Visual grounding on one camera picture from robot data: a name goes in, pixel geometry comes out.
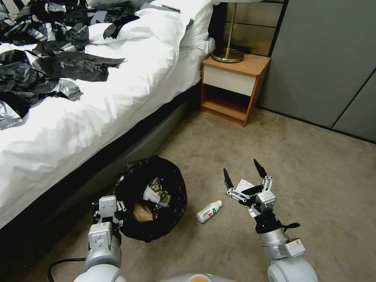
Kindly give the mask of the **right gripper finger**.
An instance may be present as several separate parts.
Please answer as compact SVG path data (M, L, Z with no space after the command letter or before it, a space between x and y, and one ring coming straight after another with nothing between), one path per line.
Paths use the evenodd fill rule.
M261 186L263 187L262 191L269 191L272 189L273 184L273 176L268 175L264 169L264 167L256 160L253 159L256 170L261 178Z
M237 200L240 203L247 203L248 196L234 189L234 185L228 175L226 168L223 168L223 173L224 173L224 183L227 188L227 192L226 192L227 196L229 196L230 198L234 200Z

